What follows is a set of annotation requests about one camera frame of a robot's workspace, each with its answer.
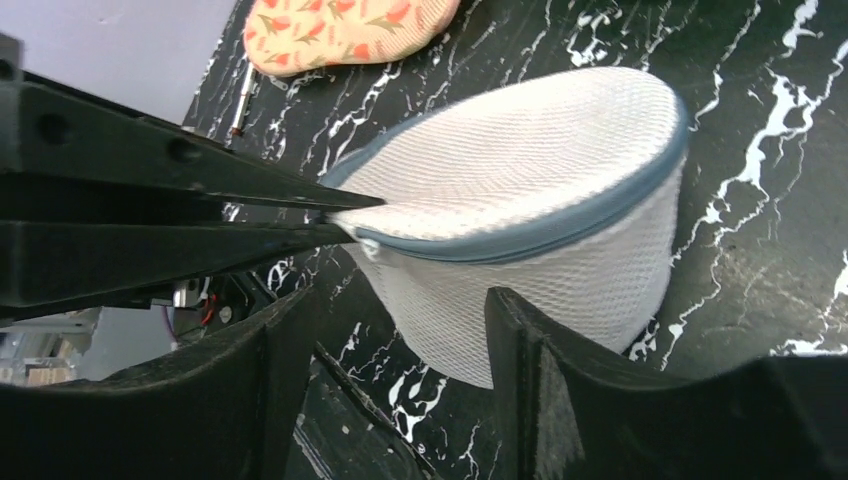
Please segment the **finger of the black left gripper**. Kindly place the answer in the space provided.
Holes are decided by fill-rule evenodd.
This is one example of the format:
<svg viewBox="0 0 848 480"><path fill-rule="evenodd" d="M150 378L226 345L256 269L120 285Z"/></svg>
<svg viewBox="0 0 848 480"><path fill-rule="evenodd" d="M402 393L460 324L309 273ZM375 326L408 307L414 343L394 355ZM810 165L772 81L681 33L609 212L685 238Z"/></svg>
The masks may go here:
<svg viewBox="0 0 848 480"><path fill-rule="evenodd" d="M125 217L155 202L236 202L328 212L381 205L136 110L29 73L1 37L1 217Z"/></svg>
<svg viewBox="0 0 848 480"><path fill-rule="evenodd" d="M2 222L1 322L121 301L145 288L351 240L329 224Z"/></svg>

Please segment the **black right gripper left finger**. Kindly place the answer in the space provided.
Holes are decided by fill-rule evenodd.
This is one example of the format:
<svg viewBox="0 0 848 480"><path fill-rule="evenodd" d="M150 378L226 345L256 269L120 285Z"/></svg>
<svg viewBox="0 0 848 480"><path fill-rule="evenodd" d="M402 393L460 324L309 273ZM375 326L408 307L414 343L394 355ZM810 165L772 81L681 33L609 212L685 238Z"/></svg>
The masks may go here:
<svg viewBox="0 0 848 480"><path fill-rule="evenodd" d="M317 293L101 381L1 389L5 479L279 479L317 334Z"/></svg>

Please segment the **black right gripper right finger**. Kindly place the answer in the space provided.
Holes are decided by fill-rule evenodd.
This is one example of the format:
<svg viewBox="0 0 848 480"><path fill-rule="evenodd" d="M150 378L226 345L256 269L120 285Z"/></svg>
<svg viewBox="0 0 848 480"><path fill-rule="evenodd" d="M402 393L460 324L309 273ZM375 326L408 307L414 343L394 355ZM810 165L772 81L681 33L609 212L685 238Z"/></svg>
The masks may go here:
<svg viewBox="0 0 848 480"><path fill-rule="evenodd" d="M766 357L700 380L634 363L491 288L507 479L843 479L847 360Z"/></svg>

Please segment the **white blue-trimmed mesh laundry bag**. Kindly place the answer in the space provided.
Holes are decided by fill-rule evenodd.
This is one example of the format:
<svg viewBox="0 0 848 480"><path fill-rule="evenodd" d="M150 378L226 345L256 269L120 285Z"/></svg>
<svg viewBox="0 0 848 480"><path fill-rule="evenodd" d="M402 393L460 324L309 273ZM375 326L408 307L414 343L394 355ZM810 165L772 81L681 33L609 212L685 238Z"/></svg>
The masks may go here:
<svg viewBox="0 0 848 480"><path fill-rule="evenodd" d="M493 385L495 286L621 353L669 283L688 123L669 84L627 67L501 87L340 159L322 184L382 204L329 221L407 346L453 380Z"/></svg>

